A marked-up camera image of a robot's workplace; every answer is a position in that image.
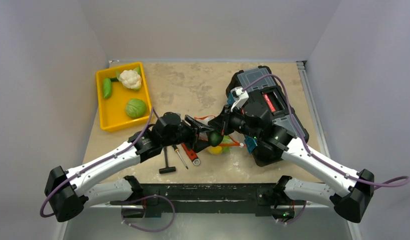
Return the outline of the bright green cabbage toy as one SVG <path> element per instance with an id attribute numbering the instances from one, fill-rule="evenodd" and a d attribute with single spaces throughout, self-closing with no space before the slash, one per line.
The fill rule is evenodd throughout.
<path id="1" fill-rule="evenodd" d="M 233 142 L 232 142 L 232 140 L 230 139 L 230 137 L 228 135 L 225 135 L 222 142 L 221 142 L 222 145 L 229 145 L 229 144 L 232 144 L 232 143 Z M 223 154 L 228 153 L 229 151 L 230 151 L 229 146 L 223 146 L 222 147 L 222 153 Z"/>

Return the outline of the yellow corn toy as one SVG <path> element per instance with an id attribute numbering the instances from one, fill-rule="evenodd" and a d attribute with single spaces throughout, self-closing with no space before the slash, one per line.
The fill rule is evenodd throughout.
<path id="1" fill-rule="evenodd" d="M 224 148 L 221 146 L 210 146 L 207 148 L 207 151 L 212 155 L 221 155 Z"/>

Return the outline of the yellow plastic tray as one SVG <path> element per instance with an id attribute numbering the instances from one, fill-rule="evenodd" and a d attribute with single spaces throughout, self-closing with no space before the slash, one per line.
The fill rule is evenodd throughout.
<path id="1" fill-rule="evenodd" d="M 140 69 L 141 87 L 139 90 L 128 89 L 119 81 L 111 83 L 111 96 L 103 97 L 103 81 L 106 78 L 116 78 L 124 70 Z M 108 132 L 134 127 L 147 122 L 152 108 L 147 80 L 145 77 L 143 63 L 133 62 L 119 66 L 110 67 L 96 72 L 96 88 L 98 99 L 98 116 L 100 128 Z M 130 118 L 125 107 L 130 99 L 140 99 L 146 104 L 146 112 L 142 117 Z"/>

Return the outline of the green pepper toy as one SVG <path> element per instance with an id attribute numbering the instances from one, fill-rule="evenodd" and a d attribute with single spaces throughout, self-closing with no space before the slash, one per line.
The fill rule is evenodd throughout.
<path id="1" fill-rule="evenodd" d="M 112 81 L 110 78 L 105 78 L 102 82 L 103 98 L 108 99 L 112 95 Z"/>

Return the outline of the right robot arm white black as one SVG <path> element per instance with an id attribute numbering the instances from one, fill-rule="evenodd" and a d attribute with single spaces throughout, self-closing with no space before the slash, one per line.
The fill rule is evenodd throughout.
<path id="1" fill-rule="evenodd" d="M 260 167 L 290 161 L 322 181 L 306 182 L 283 176 L 273 190 L 277 202 L 304 200 L 326 205 L 342 218 L 360 223 L 374 195 L 374 174 L 336 163 L 309 147 L 293 131 L 273 124 L 271 116 L 269 109 L 257 102 L 241 109 L 227 104 L 208 125 L 222 135 L 238 132 L 254 140 L 257 145 L 252 155 Z"/>

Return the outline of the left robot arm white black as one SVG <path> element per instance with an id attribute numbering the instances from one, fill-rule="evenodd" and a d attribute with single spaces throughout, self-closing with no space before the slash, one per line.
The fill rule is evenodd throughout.
<path id="1" fill-rule="evenodd" d="M 200 140 L 200 135 L 212 132 L 219 129 L 189 115 L 181 118 L 177 113 L 166 112 L 155 123 L 148 121 L 116 149 L 89 163 L 68 170 L 61 166 L 53 168 L 48 174 L 40 216 L 55 217 L 60 223 L 68 221 L 83 211 L 90 200 L 87 192 L 97 183 L 160 154 L 163 147 L 185 144 L 199 152 L 210 146 Z"/>

